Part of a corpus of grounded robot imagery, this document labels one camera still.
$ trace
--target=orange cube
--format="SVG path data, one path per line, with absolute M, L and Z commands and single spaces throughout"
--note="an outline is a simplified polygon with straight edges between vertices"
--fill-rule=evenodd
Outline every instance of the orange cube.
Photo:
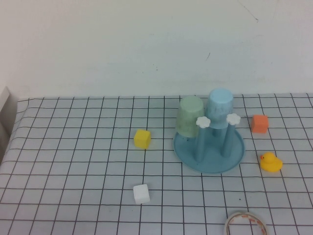
M 253 133 L 266 133 L 268 130 L 268 116 L 253 115 L 251 131 Z

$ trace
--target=rubber duck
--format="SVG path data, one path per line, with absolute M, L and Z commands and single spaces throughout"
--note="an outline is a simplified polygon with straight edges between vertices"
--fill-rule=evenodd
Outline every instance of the rubber duck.
M 261 156 L 260 166 L 263 170 L 277 172 L 282 168 L 283 162 L 275 154 L 267 152 Z

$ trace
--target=green cup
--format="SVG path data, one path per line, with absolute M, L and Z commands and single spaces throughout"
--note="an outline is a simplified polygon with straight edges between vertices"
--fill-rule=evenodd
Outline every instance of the green cup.
M 198 117 L 204 116 L 203 101 L 196 96 L 187 96 L 179 103 L 176 120 L 177 132 L 189 138 L 195 138 L 198 134 L 196 121 Z

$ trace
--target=grid tablecloth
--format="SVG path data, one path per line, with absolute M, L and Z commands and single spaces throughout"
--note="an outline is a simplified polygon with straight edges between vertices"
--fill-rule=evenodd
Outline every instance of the grid tablecloth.
M 173 152 L 180 96 L 19 101 L 0 166 L 0 234 L 222 235 L 228 216 L 249 211 L 271 235 L 312 235 L 310 97 L 235 96 L 246 155 L 219 175 L 195 172 Z M 253 114 L 268 116 L 266 134 L 251 134 Z M 137 129 L 151 131 L 149 149 L 134 147 Z M 265 151 L 283 160 L 280 172 L 260 170 Z M 140 184 L 148 184 L 150 203 L 134 203 Z M 257 230 L 243 223 L 231 234 Z

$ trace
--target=white box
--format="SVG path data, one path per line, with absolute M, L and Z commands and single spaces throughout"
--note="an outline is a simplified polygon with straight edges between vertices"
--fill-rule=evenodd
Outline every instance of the white box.
M 148 186 L 147 185 L 134 186 L 134 198 L 136 204 L 150 202 Z

